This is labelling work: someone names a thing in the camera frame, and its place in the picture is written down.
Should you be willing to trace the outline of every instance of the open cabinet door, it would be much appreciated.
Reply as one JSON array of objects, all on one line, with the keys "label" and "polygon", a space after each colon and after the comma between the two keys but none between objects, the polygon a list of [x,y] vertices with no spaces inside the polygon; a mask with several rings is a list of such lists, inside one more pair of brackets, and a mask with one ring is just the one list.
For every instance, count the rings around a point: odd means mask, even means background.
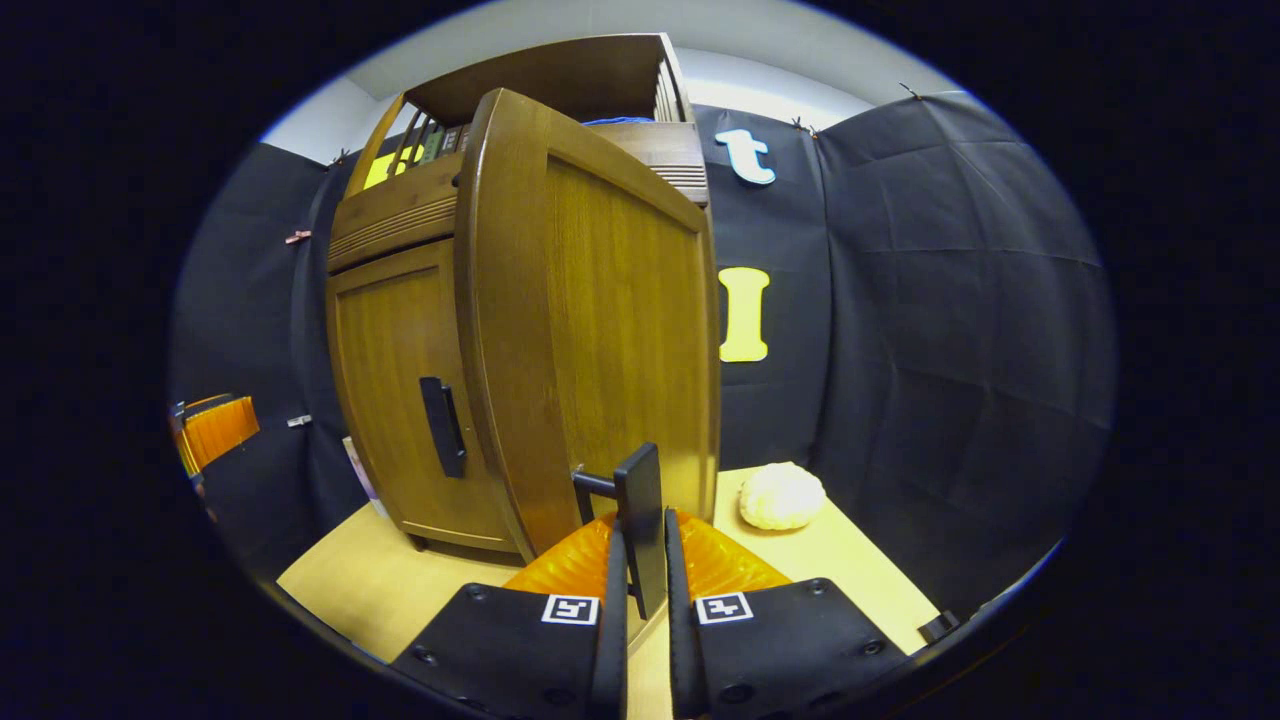
[{"label": "open cabinet door", "polygon": [[612,142],[500,88],[476,110],[457,208],[476,429],[532,551],[581,525],[573,470],[608,475],[645,442],[658,446],[664,505],[712,520],[719,314],[707,215]]}]

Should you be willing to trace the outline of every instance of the white ceiling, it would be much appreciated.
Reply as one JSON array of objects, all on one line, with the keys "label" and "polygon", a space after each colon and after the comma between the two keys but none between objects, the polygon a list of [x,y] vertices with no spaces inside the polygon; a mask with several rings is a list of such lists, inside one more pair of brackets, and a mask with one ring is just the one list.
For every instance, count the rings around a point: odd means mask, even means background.
[{"label": "white ceiling", "polygon": [[421,29],[347,77],[375,100],[497,55],[590,35],[666,32],[676,47],[746,58],[882,105],[959,90],[845,20],[786,0],[498,0]]}]

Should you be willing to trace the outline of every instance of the light wooden tabletop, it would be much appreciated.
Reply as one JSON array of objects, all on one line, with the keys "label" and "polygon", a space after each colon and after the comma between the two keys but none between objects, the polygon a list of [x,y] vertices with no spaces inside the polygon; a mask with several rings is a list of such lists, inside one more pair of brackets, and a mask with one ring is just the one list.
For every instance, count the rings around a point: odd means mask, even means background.
[{"label": "light wooden tabletop", "polygon": [[[756,469],[718,477],[714,525],[792,580],[828,578],[902,652],[924,647],[919,626],[938,611],[828,500],[796,530],[760,530],[742,520],[737,495]],[[502,585],[518,559],[451,547],[419,551],[371,505],[357,510],[300,557],[279,585],[311,614],[374,657],[390,662],[465,583]],[[641,623],[630,600],[628,716],[671,719],[666,606]]]}]

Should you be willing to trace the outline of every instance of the black handle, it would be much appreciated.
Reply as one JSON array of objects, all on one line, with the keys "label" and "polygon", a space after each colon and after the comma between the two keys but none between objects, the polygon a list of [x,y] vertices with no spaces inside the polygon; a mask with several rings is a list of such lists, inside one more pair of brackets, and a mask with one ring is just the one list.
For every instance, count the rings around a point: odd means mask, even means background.
[{"label": "black handle", "polygon": [[440,457],[440,468],[444,468],[445,477],[462,478],[467,448],[462,446],[458,411],[453,407],[453,391],[442,383],[440,378],[419,378],[417,382],[422,388],[426,423],[431,428],[431,439],[435,442],[435,454]]}]

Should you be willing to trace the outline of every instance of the wooden cabinet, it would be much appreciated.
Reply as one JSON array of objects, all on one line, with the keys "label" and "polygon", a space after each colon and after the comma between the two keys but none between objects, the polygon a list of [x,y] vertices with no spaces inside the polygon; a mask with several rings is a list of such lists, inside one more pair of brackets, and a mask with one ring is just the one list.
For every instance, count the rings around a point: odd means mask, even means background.
[{"label": "wooden cabinet", "polygon": [[644,158],[676,164],[671,142],[614,131],[623,149],[507,88],[476,102],[463,154],[362,191],[357,165],[335,215],[330,352],[370,480],[407,533],[530,560],[581,524],[573,470],[654,442],[664,502],[710,520],[714,254],[687,183]]}]

